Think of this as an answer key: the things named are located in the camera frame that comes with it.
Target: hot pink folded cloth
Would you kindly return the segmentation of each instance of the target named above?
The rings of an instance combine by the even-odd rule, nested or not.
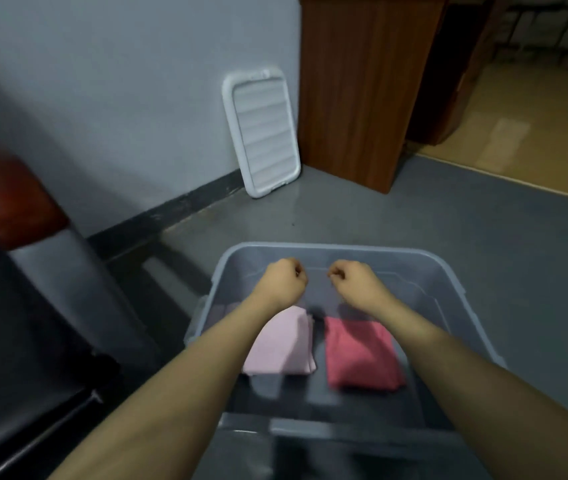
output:
[[[381,323],[332,317],[324,323],[329,387],[393,391],[406,384],[391,334]]]
[[[312,317],[291,306],[272,317],[257,336],[242,372],[308,375],[317,369],[312,358]]]

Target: wooden cabinet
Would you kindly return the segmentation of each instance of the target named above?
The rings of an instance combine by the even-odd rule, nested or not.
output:
[[[507,0],[448,6],[435,37],[415,103],[407,139],[440,144],[454,132],[493,53]]]
[[[391,188],[447,0],[300,0],[302,162]]]

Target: person's left hand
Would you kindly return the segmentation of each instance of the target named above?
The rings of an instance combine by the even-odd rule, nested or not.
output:
[[[307,283],[302,264],[295,258],[285,258],[269,264],[251,294],[274,306],[279,313],[296,304]]]

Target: dark gray baseboard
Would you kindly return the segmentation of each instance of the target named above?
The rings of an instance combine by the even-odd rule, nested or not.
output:
[[[243,187],[240,171],[232,171],[187,194],[93,234],[88,242],[101,259],[108,261]]]

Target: gray floor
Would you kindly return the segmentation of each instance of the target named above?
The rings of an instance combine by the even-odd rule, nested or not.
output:
[[[455,270],[509,368],[568,408],[567,197],[421,157],[408,160],[388,195],[312,168],[260,200],[240,191],[164,232],[155,244],[163,247],[164,257],[140,250],[111,266],[168,356],[179,351],[204,292],[189,282],[195,277],[201,283],[226,249],[244,241],[398,246],[439,255]],[[171,266],[171,260],[187,266]],[[171,269],[188,272],[176,276]],[[153,290],[158,283],[172,299]],[[219,453],[214,450],[230,448],[235,440],[216,438],[201,475],[213,475]],[[272,449],[271,443],[262,445]],[[277,462],[264,454],[255,463],[246,456],[255,446],[237,441],[235,448],[243,447],[246,454],[232,455],[243,465],[238,472],[248,468],[242,476],[277,477]],[[321,477],[318,468],[304,475]],[[381,477],[366,468],[348,474],[340,468],[341,477]],[[388,468],[373,469],[387,477]]]

